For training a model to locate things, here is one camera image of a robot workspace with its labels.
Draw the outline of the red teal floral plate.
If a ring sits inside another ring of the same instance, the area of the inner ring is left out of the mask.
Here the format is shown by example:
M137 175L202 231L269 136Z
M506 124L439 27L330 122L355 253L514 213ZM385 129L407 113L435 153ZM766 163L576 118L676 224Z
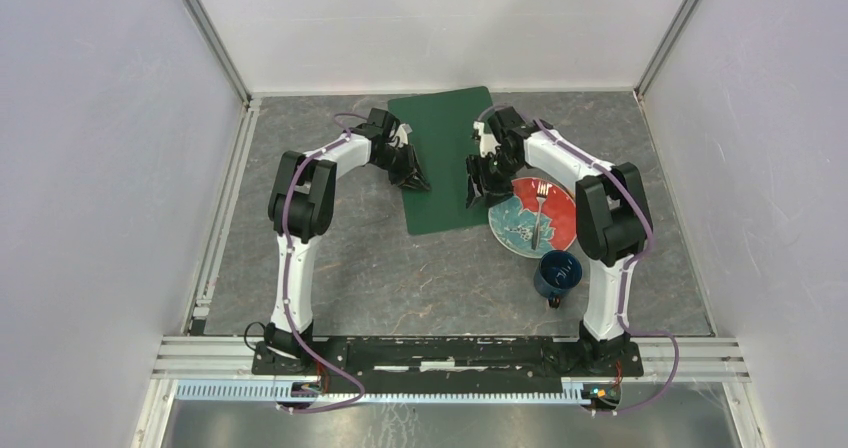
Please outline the red teal floral plate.
M541 215L539 246L531 249L537 210L537 177L520 177L512 181L513 196L488 211L489 227L496 240L509 251L539 259L552 250L568 250L576 241L576 203L571 191L547 181L550 191Z

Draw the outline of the green rectangular placemat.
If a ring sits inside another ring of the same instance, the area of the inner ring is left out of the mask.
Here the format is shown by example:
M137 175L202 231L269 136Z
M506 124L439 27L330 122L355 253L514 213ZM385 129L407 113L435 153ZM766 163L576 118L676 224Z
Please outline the green rectangular placemat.
M413 236L485 225L487 209L466 206L466 158L478 148L473 122L492 106L484 86L394 98L389 111L411 127L410 143L430 184L427 192L404 191L407 232Z

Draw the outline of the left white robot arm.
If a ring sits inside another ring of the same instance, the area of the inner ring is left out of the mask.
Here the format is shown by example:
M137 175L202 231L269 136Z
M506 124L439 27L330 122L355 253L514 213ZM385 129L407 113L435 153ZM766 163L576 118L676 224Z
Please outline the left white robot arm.
M334 141L281 156L268 204L278 244L277 294L263 343L288 374L302 375L314 362L310 345L314 264L334 216L339 179L372 165L385 171L389 183L401 190L431 189L410 133L409 125L395 115L373 108L362 123L345 128Z

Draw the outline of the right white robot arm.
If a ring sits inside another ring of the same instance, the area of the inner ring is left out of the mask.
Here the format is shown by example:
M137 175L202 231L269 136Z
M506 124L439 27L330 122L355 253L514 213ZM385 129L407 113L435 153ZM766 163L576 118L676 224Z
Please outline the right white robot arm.
M547 355L566 369L602 376L632 342L627 302L632 272L653 242L653 228L639 169L613 165L566 140L548 122L525 120L513 107L485 109L473 123L479 151L466 159L466 205L493 208L514 195L513 180L536 168L572 189L576 240L589 258L589 300L578 340Z

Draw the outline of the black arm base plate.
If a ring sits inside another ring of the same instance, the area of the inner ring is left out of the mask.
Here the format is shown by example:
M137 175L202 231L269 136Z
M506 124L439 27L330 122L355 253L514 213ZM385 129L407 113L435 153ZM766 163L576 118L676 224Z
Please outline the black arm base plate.
M617 381L644 375L630 339L594 348L553 337L345 337L283 355L257 342L257 376L321 377L328 395L556 394L564 378Z

